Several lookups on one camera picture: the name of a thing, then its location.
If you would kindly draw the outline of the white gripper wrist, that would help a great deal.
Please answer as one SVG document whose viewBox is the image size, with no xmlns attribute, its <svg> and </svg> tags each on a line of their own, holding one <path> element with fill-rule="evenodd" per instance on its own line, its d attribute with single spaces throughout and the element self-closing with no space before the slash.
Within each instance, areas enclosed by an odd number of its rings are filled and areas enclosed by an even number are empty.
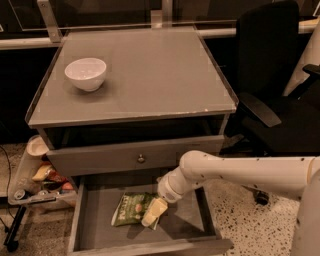
<svg viewBox="0 0 320 256">
<path fill-rule="evenodd" d="M 157 186 L 157 193 L 160 198 L 152 199 L 142 218 L 142 225 L 144 227 L 151 226 L 167 210 L 168 203 L 176 203 L 185 194 L 196 188 L 196 182 L 187 178 L 180 167 L 160 177 Z"/>
</svg>

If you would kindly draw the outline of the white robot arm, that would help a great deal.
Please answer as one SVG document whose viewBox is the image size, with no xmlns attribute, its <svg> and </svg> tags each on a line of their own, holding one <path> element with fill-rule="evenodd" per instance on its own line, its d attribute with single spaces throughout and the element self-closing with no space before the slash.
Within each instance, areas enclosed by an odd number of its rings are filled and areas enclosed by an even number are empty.
<svg viewBox="0 0 320 256">
<path fill-rule="evenodd" d="M 320 256 L 319 156 L 222 158 L 189 151 L 182 155 L 177 168 L 159 179 L 158 197 L 151 201 L 142 224 L 150 226 L 169 204 L 213 179 L 298 200 L 290 256 Z"/>
</svg>

